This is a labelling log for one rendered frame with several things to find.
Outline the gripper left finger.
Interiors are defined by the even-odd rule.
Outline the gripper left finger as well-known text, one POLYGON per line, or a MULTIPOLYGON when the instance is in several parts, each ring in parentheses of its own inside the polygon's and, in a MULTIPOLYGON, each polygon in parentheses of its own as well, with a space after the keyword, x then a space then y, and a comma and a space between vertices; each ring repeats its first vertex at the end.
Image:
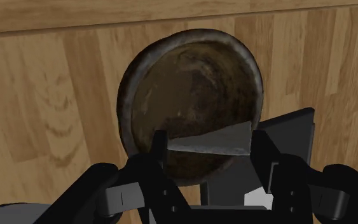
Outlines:
POLYGON ((138 210, 142 224, 182 224, 190 207, 165 174, 168 134, 156 130, 148 153, 130 157, 124 168, 91 165, 34 224, 117 224, 138 210))

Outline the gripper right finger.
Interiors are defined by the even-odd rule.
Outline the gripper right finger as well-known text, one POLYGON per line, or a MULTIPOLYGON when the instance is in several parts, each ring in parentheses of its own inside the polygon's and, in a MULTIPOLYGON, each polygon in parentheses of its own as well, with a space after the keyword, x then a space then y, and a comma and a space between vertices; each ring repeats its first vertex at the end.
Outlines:
POLYGON ((343 164, 311 168, 301 157, 279 152, 270 136, 255 130, 251 162, 272 211, 287 224, 358 224, 358 171, 343 164))

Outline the grey wedge blade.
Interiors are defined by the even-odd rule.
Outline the grey wedge blade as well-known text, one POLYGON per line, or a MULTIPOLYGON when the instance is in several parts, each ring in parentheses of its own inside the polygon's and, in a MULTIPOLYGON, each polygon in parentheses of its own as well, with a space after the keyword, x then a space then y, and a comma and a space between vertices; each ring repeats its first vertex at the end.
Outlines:
POLYGON ((199 136, 168 140, 170 151, 213 155, 247 156, 251 152, 252 122, 227 126, 199 136))

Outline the dark grey flat block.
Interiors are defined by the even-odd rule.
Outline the dark grey flat block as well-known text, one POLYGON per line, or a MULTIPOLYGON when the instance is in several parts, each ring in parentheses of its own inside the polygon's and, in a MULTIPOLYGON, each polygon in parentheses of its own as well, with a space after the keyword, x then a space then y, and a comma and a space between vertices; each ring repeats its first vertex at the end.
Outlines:
MULTIPOLYGON (((260 122, 281 153, 310 163, 315 110, 304 108, 260 122)), ((248 156, 237 157, 227 170, 200 185, 203 206, 264 206, 272 208, 273 195, 265 193, 248 156)))

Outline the dark brown round bowl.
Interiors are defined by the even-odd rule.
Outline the dark brown round bowl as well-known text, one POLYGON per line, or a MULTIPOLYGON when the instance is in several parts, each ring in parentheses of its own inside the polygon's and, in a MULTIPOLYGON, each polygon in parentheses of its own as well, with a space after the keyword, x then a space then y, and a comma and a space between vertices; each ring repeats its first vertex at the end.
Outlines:
POLYGON ((116 113, 128 156, 150 150, 156 130, 170 139, 199 136, 238 123, 255 130, 263 80, 253 54, 215 29, 190 29, 151 43, 129 63, 116 113))

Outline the grey rounded object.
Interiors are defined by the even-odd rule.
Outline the grey rounded object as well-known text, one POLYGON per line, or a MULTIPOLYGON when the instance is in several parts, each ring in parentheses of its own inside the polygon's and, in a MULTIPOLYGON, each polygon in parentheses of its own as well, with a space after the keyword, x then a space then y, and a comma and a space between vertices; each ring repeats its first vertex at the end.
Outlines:
POLYGON ((0 224, 33 224, 49 207, 38 203, 0 205, 0 224))

